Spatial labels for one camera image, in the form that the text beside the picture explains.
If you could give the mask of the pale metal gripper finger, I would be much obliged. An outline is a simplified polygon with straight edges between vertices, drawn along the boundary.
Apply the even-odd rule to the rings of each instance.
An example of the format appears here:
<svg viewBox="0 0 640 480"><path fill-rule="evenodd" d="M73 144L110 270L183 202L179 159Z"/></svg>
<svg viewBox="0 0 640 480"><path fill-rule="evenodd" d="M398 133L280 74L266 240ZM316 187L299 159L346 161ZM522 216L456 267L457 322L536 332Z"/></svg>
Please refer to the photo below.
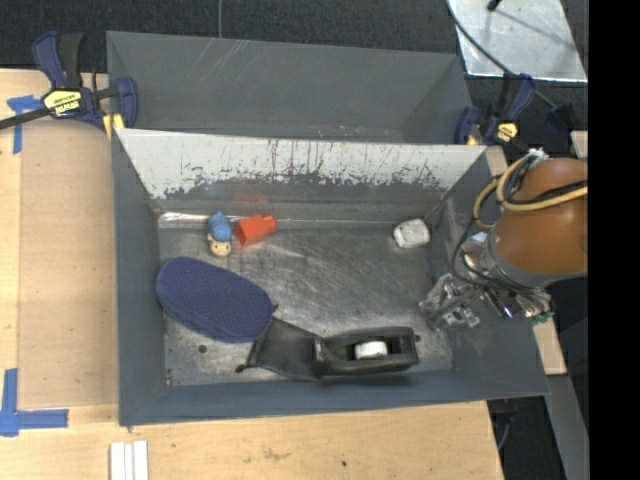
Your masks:
<svg viewBox="0 0 640 480"><path fill-rule="evenodd" d="M440 311L431 319L430 326L433 329L475 328L479 324L480 319L470 308L454 306Z"/></svg>
<svg viewBox="0 0 640 480"><path fill-rule="evenodd" d="M427 297L418 303L418 307L426 317L442 316L459 309L468 293L468 282L446 273L436 281Z"/></svg>

